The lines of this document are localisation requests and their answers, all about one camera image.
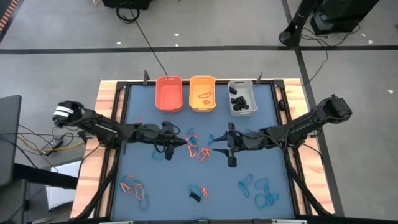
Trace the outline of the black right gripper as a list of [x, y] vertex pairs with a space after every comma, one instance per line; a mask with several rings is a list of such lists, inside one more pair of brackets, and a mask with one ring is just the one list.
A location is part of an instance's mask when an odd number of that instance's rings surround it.
[[228, 131], [224, 135], [214, 138], [213, 142], [227, 141], [228, 149], [213, 149], [213, 151], [227, 155], [228, 166], [236, 167], [237, 158], [235, 154], [241, 151], [256, 151], [265, 148], [264, 136], [259, 132], [249, 132], [247, 134], [237, 131], [233, 123], [228, 123]]

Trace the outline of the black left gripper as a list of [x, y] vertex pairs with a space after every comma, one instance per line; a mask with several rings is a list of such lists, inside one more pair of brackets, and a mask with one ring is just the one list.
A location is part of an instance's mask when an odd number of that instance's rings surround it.
[[187, 140], [176, 137], [176, 126], [170, 121], [163, 121], [162, 126], [140, 123], [136, 129], [139, 142], [153, 144], [158, 153], [164, 153], [165, 159], [170, 161], [176, 147], [184, 146]]

